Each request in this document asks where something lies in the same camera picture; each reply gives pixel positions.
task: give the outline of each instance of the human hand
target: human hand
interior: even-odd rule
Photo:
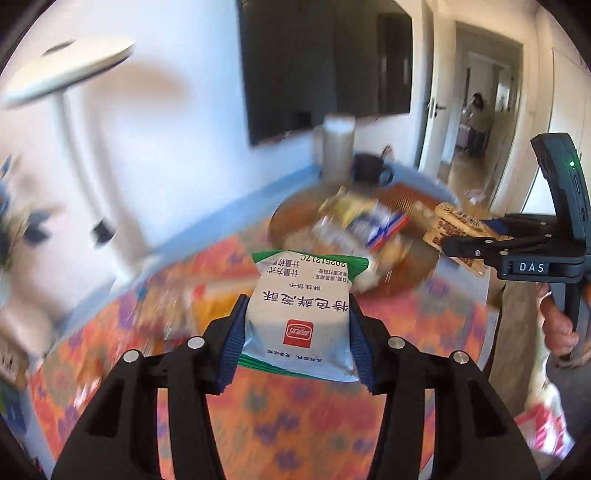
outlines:
[[[540,296],[549,291],[547,284],[538,286]],[[587,304],[591,303],[591,286],[583,290],[583,298]],[[542,330],[545,335],[545,344],[555,356],[568,355],[577,343],[579,335],[573,332],[573,322],[562,313],[554,304],[552,296],[545,297],[540,304],[540,312],[544,316]]]

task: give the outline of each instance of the white cabinet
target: white cabinet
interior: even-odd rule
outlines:
[[[543,55],[550,49],[559,51],[576,65],[583,67],[581,55],[558,21],[544,8],[535,15],[538,32],[538,53]]]
[[[554,63],[553,72],[544,59],[547,59],[549,52],[546,52],[540,58],[540,77],[547,83],[548,78],[553,78],[553,89],[540,89],[540,95],[544,95],[543,102],[538,102],[538,112],[536,116],[544,117],[547,112],[547,102],[549,92],[553,92],[551,100],[551,113],[548,132],[570,134],[574,146],[582,157],[585,157],[585,151],[588,151],[587,167],[583,164],[583,173],[587,185],[591,184],[591,79],[586,72],[574,63],[570,58],[562,53],[553,50]],[[585,134],[583,134],[583,124],[585,125]],[[540,131],[544,131],[541,121]],[[543,177],[541,171],[534,179],[530,194],[525,202],[523,213],[542,213],[546,215],[554,214],[554,204],[550,194],[548,182]]]
[[[579,147],[579,157],[585,175],[585,182],[587,183],[587,191],[591,192],[591,77],[587,78],[586,90],[585,120]]]
[[[587,75],[578,65],[554,51],[554,102],[550,133],[567,132],[577,150],[585,118]]]

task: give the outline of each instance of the television screen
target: television screen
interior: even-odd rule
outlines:
[[[327,113],[409,113],[410,16],[392,0],[239,0],[252,145]]]

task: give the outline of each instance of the black cup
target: black cup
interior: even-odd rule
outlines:
[[[388,173],[388,180],[380,182],[382,175]],[[394,179],[394,171],[390,165],[384,164],[384,159],[368,153],[355,155],[353,167],[355,182],[371,186],[384,186]]]

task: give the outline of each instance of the woman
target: woman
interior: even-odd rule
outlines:
[[[491,126],[491,116],[481,93],[475,93],[470,105],[464,110],[462,123],[470,127],[467,149],[470,155],[481,158],[484,153],[486,132]]]

